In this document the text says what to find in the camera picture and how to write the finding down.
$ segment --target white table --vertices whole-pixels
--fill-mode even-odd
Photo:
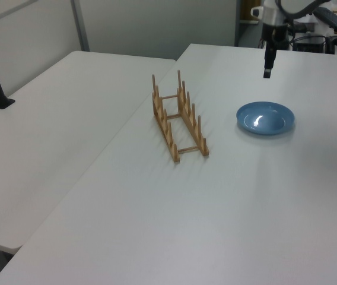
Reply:
[[[73,52],[0,110],[0,250],[15,253],[174,61]]]
[[[23,284],[337,284],[337,57],[191,45],[182,71],[209,158],[174,164],[147,98],[0,273]],[[289,107],[277,137],[236,125],[245,103]],[[185,140],[174,133],[179,147]]]

